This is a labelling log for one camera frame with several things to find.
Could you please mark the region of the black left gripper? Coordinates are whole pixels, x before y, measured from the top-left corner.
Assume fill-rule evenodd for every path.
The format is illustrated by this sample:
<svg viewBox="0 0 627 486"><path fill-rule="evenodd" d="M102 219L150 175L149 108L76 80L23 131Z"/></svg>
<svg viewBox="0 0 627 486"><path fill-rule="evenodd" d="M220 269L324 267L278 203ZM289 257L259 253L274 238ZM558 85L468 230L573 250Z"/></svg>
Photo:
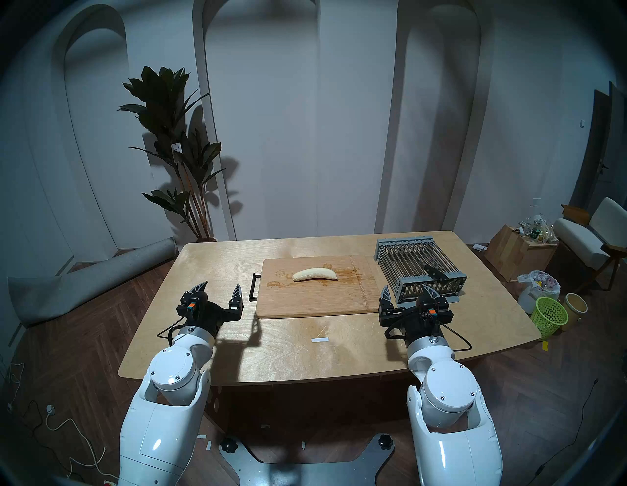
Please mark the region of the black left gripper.
<svg viewBox="0 0 627 486"><path fill-rule="evenodd" d="M207 281L196 285L190 289L192 296L204 295L207 297L205 288ZM184 303L184 318L187 327L201 328L209 332L214 338L225 322L239 321L243 313L243 295L239 284L236 284L232 297L228 303L228 308L224 309L213 302L205 302L199 299L192 299Z"/></svg>

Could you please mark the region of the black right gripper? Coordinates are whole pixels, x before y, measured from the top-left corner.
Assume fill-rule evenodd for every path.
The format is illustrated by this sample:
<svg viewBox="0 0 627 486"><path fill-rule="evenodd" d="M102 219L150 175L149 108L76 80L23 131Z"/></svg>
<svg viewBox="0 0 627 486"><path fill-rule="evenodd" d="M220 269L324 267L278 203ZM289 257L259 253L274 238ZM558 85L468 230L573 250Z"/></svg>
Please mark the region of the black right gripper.
<svg viewBox="0 0 627 486"><path fill-rule="evenodd" d="M440 299L441 295L429 285L422 284L422 292L430 299ZM381 291L379 305L379 325L386 328L387 339L402 339L413 343L423 337L443 337L438 319L436 304L417 304L411 308L394 308L388 285Z"/></svg>

